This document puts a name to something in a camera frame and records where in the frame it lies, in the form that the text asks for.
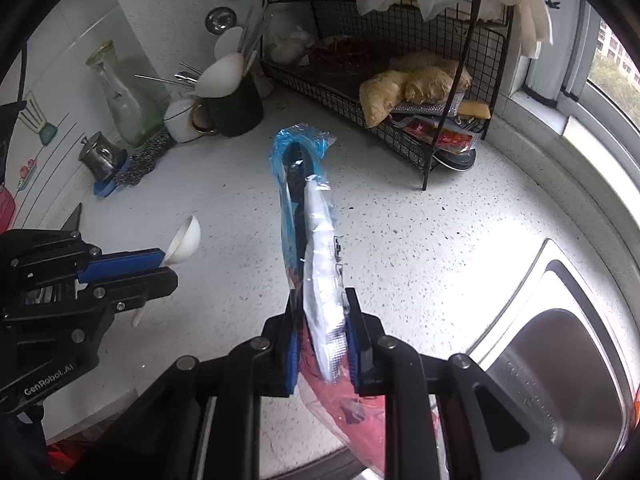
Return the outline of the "pink blue plastic package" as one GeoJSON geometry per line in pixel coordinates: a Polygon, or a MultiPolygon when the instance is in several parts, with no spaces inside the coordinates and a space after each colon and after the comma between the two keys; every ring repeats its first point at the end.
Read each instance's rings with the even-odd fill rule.
{"type": "Polygon", "coordinates": [[[385,401],[358,396],[348,362],[348,316],[331,187],[322,158],[334,139],[298,124],[273,139],[270,165],[279,187],[285,272],[293,294],[294,362],[303,402],[361,463],[384,471],[385,401]]]}

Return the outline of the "blue teapot tray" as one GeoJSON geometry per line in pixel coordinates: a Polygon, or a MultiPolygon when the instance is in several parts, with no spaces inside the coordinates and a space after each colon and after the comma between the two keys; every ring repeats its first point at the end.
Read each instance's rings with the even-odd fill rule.
{"type": "Polygon", "coordinates": [[[127,155],[122,166],[118,168],[116,174],[114,174],[114,176],[111,177],[110,180],[105,180],[102,182],[94,182],[93,195],[99,198],[105,198],[109,196],[111,192],[113,192],[114,189],[118,187],[118,183],[116,182],[116,180],[126,172],[126,170],[130,166],[130,162],[131,162],[131,157],[127,155]]]}

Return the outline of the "stainless steel sink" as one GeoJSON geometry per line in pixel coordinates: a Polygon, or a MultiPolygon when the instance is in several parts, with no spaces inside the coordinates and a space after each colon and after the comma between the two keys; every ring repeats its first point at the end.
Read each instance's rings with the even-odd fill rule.
{"type": "Polygon", "coordinates": [[[584,479],[600,479],[632,431],[632,382],[596,296],[545,240],[470,357],[584,479]]]}

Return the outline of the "dark green utensil mug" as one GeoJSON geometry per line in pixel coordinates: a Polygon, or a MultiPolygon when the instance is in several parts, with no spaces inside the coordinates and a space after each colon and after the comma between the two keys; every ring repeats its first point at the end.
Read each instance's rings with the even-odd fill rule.
{"type": "Polygon", "coordinates": [[[264,118],[264,107],[252,75],[242,79],[235,92],[224,98],[195,99],[192,126],[199,133],[240,136],[257,127],[264,118]]]}

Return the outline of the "white rice paddle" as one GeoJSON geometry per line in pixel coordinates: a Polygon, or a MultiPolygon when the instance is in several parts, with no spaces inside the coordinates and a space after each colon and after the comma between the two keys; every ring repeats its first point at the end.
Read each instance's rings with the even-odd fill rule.
{"type": "Polygon", "coordinates": [[[244,56],[232,52],[201,73],[195,85],[195,94],[206,99],[224,98],[239,87],[243,70],[244,56]]]}

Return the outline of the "steel teapot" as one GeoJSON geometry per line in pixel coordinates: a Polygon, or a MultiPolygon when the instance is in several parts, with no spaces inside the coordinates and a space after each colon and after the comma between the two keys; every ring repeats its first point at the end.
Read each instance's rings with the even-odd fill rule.
{"type": "Polygon", "coordinates": [[[80,144],[78,160],[89,169],[96,182],[111,180],[126,162],[126,151],[108,140],[101,131],[90,138],[84,136],[80,144]]]}

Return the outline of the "ginger root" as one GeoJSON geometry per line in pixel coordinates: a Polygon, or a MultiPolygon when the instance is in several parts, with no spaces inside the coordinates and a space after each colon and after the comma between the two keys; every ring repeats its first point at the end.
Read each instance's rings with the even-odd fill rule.
{"type": "Polygon", "coordinates": [[[445,104],[460,63],[430,52],[390,61],[390,69],[363,81],[359,101],[367,128],[379,125],[399,104],[445,104]]]}

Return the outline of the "white plastic spoon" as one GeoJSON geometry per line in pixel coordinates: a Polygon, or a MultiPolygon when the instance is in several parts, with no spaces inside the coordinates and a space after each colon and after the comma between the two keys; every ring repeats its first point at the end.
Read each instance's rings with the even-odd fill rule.
{"type": "Polygon", "coordinates": [[[186,218],[183,225],[171,240],[168,248],[162,252],[153,249],[151,255],[142,260],[142,270],[149,271],[161,266],[175,266],[191,258],[200,247],[201,226],[195,216],[186,218]]]}

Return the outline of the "glass carafe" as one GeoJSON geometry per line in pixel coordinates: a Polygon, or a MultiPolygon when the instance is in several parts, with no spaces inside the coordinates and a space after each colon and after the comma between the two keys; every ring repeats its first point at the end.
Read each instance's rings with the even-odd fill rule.
{"type": "Polygon", "coordinates": [[[132,148],[141,148],[163,128],[160,107],[120,65],[114,42],[107,40],[86,59],[99,79],[115,127],[132,148]]]}

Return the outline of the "dark steel wool scrubber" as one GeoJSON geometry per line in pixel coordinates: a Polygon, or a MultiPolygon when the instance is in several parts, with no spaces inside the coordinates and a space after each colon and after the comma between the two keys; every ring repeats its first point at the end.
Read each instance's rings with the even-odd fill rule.
{"type": "Polygon", "coordinates": [[[117,186],[138,185],[147,174],[150,174],[155,169],[157,162],[175,144],[176,142],[168,130],[165,127],[161,128],[155,136],[145,142],[137,153],[132,155],[128,166],[119,170],[115,177],[115,184],[117,186]]]}

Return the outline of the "white lidded sugar pot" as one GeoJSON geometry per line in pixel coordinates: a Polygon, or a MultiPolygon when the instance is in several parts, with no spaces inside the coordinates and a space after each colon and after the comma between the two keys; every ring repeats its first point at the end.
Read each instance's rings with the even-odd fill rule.
{"type": "Polygon", "coordinates": [[[174,99],[165,110],[164,125],[176,143],[188,143],[202,135],[192,124],[195,103],[192,98],[174,99]]]}

